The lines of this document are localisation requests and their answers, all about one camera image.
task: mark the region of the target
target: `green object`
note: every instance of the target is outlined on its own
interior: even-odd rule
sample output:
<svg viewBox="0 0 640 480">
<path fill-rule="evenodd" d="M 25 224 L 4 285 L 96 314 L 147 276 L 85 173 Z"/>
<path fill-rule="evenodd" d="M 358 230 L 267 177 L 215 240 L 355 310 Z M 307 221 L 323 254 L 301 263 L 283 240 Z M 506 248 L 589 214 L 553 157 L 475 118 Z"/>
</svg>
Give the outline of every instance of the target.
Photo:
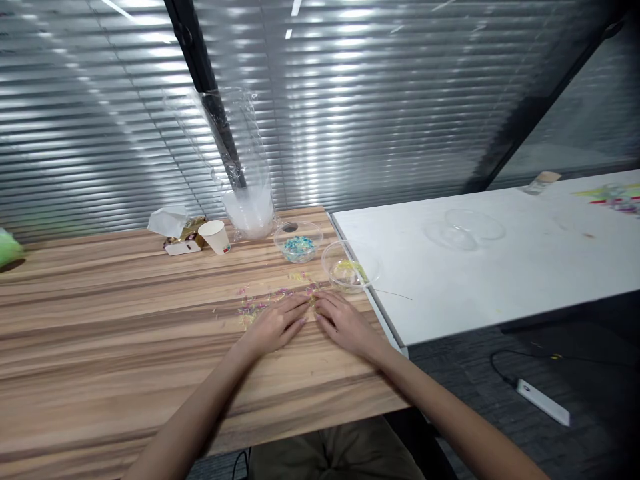
<svg viewBox="0 0 640 480">
<path fill-rule="evenodd" d="M 25 251 L 13 236 L 0 228 L 0 267 L 25 256 Z"/>
</svg>

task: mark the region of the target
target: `white table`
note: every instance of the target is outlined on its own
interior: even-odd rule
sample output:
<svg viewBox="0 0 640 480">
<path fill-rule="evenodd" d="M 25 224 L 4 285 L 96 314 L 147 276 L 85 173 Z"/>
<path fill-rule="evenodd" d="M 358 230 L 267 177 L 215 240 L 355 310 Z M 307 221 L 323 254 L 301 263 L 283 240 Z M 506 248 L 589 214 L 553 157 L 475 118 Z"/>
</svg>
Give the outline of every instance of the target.
<svg viewBox="0 0 640 480">
<path fill-rule="evenodd" d="M 640 170 L 559 181 L 538 197 L 504 189 L 333 216 L 345 239 L 379 252 L 373 296 L 408 346 L 640 289 L 640 219 L 572 195 L 611 182 L 640 183 Z M 438 246 L 424 227 L 456 208 L 492 216 L 506 236 L 471 252 Z"/>
</svg>

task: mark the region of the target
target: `pants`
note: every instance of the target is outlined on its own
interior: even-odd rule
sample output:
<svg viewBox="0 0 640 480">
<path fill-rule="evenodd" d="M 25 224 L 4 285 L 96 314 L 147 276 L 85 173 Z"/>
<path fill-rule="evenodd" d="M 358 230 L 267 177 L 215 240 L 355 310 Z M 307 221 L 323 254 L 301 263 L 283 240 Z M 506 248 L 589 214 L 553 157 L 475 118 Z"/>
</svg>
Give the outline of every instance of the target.
<svg viewBox="0 0 640 480">
<path fill-rule="evenodd" d="M 249 480 L 424 480 L 382 417 L 339 425 L 258 445 Z"/>
</svg>

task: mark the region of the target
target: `black cable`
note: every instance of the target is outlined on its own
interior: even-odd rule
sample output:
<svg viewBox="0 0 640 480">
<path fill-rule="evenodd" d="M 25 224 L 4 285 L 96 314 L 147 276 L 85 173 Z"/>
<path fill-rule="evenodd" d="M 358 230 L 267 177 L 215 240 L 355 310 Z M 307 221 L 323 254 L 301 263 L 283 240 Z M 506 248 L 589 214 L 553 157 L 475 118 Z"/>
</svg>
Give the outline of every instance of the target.
<svg viewBox="0 0 640 480">
<path fill-rule="evenodd" d="M 542 358 L 542 359 L 550 359 L 550 360 L 587 361 L 591 363 L 599 363 L 600 365 L 608 365 L 610 367 L 624 367 L 624 368 L 635 370 L 634 365 L 629 365 L 627 363 L 612 362 L 608 360 L 594 360 L 594 359 L 585 358 L 585 357 L 567 357 L 567 356 L 561 355 L 560 353 L 534 355 L 532 353 L 524 353 L 524 352 L 518 352 L 516 350 L 508 350 L 508 349 L 496 350 L 495 352 L 492 352 L 492 354 L 489 355 L 489 363 L 491 364 L 491 368 L 493 368 L 494 372 L 496 372 L 500 376 L 500 378 L 502 378 L 502 380 L 504 380 L 506 383 L 511 385 L 513 388 L 517 387 L 518 380 L 516 378 L 512 378 L 504 375 L 502 372 L 500 372 L 500 370 L 498 370 L 498 368 L 495 366 L 495 363 L 493 362 L 493 358 L 500 353 L 514 353 L 516 355 L 522 355 L 523 357 Z"/>
<path fill-rule="evenodd" d="M 249 459 L 247 458 L 247 452 L 242 450 L 242 452 L 240 452 L 238 454 L 238 456 L 235 458 L 235 462 L 233 464 L 233 472 L 231 474 L 231 480 L 235 480 L 235 469 L 238 466 L 238 460 L 240 460 L 240 457 L 242 457 L 242 456 L 244 456 L 244 458 L 245 458 L 245 467 L 247 469 L 247 475 L 249 475 Z"/>
</svg>

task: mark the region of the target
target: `white paper cup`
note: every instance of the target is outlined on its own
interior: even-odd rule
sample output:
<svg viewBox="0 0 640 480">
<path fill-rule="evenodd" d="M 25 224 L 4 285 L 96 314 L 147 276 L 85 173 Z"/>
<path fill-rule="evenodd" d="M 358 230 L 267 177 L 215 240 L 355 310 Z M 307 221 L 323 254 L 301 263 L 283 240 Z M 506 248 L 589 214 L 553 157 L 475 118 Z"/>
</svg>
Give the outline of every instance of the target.
<svg viewBox="0 0 640 480">
<path fill-rule="evenodd" d="M 224 255 L 226 252 L 231 250 L 229 237 L 227 236 L 225 223 L 223 221 L 208 221 L 200 225 L 198 233 L 218 255 Z"/>
</svg>

